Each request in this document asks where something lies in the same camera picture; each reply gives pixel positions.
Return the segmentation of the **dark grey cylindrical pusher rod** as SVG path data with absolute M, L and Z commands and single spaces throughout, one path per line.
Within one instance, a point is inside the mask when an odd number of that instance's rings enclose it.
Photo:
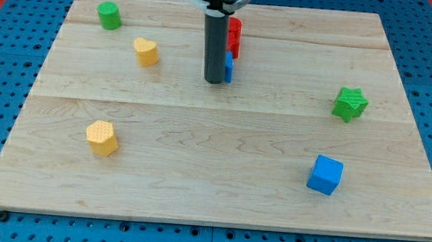
M 228 43 L 229 17 L 205 15 L 204 79 L 218 84 L 225 77 L 226 46 Z

